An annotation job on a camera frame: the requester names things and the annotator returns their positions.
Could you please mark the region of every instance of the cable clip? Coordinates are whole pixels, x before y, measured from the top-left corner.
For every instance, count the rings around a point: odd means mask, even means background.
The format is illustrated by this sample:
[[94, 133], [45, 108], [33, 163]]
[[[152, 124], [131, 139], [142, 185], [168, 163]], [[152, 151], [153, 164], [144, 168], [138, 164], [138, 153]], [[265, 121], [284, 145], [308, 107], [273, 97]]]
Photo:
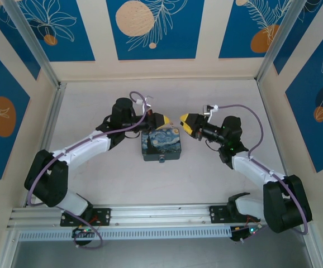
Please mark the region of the cable clip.
[[211, 120], [212, 113], [217, 112], [217, 111], [219, 110], [219, 107], [218, 107], [217, 105], [214, 105], [214, 106], [211, 106], [211, 107], [212, 107], [212, 109], [210, 109], [210, 116], [209, 116], [209, 118], [208, 118], [208, 120], [207, 120], [207, 122], [208, 122], [208, 123], [209, 123], [209, 122], [210, 122], [210, 120]]
[[[150, 99], [153, 99], [153, 97], [148, 95], [144, 99], [145, 99], [146, 107], [147, 107], [147, 110], [148, 110], [151, 107], [151, 104], [149, 104]], [[142, 105], [143, 113], [144, 113], [145, 112], [145, 107], [144, 107], [143, 100], [142, 99], [137, 99], [135, 103], [138, 104], [138, 105]]]

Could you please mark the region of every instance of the black mounting bracket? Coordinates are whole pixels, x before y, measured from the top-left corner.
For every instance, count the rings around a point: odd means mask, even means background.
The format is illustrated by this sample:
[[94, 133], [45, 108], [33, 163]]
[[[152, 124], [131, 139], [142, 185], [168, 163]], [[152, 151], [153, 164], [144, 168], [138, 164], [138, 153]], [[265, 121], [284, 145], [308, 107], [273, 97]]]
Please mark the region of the black mounting bracket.
[[[89, 217], [89, 224], [92, 226], [109, 226], [111, 220], [110, 208], [92, 208], [91, 216]], [[62, 213], [60, 226], [62, 227], [77, 227], [85, 226], [76, 218], [70, 216], [66, 212]]]
[[235, 194], [229, 197], [226, 205], [212, 205], [209, 207], [211, 223], [243, 223], [251, 219], [252, 222], [260, 222], [251, 215], [243, 215], [238, 212], [236, 199], [249, 193]]

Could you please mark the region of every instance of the cream wall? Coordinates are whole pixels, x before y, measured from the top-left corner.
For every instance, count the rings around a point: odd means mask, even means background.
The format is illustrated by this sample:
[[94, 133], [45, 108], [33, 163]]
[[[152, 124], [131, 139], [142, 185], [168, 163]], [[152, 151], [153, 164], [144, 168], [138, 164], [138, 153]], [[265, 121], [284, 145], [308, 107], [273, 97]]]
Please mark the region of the cream wall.
[[55, 94], [54, 87], [41, 71], [37, 81], [32, 77], [9, 42], [0, 32], [0, 61], [30, 96], [25, 116], [16, 137], [4, 176], [0, 180], [0, 242], [11, 209], [19, 207], [24, 197], [27, 172], [33, 155], [39, 149], [45, 122]]
[[274, 68], [270, 68], [260, 88], [287, 171], [289, 174], [297, 174], [302, 179], [311, 205], [313, 222], [323, 242], [323, 170], [315, 172], [285, 95], [286, 89], [322, 39], [323, 6], [280, 75], [277, 76]]

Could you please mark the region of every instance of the orange circle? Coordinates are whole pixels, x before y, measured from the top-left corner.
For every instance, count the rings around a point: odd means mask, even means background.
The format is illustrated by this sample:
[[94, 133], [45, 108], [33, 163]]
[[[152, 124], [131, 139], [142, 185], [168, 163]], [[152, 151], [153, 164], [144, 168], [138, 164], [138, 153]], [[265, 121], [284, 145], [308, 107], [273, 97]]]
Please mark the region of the orange circle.
[[127, 36], [141, 36], [154, 26], [154, 16], [146, 4], [140, 1], [127, 1], [116, 12], [119, 30]]
[[16, 111], [14, 104], [6, 97], [0, 97], [0, 111], [8, 109], [7, 112], [2, 112], [0, 115], [0, 137], [8, 137], [12, 134], [16, 124]]
[[315, 110], [314, 110], [314, 119], [317, 122], [323, 122], [323, 107], [318, 106]]
[[57, 45], [57, 39], [55, 36], [53, 35], [45, 35], [44, 36], [44, 41], [46, 42], [46, 44], [50, 45], [50, 46], [55, 46]]
[[251, 41], [251, 49], [255, 53], [265, 53], [269, 49], [269, 46], [278, 31], [279, 25], [271, 25], [266, 29], [260, 30]]

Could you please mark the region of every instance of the small box lid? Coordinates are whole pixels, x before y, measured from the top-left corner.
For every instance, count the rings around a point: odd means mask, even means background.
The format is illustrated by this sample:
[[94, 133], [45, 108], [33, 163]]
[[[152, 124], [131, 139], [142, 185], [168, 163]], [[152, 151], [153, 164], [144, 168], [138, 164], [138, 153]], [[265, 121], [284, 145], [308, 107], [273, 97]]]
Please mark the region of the small box lid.
[[179, 129], [165, 128], [141, 134], [141, 150], [143, 155], [162, 155], [181, 153]]

